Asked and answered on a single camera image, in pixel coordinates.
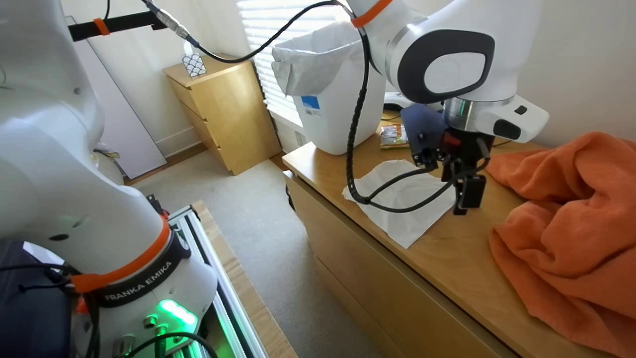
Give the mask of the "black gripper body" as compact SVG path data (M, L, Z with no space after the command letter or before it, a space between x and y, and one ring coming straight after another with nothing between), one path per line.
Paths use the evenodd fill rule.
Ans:
M455 183L459 177L477 175L487 167L491 145L493 135L447 129L439 149L431 155L411 153L411 159L421 173L441 167L441 179Z

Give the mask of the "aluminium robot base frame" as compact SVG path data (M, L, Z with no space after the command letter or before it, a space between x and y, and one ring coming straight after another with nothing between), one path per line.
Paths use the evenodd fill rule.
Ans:
M149 314L155 328L129 358L266 358L201 215L187 207L169 223L203 270L187 272L175 294L155 304Z

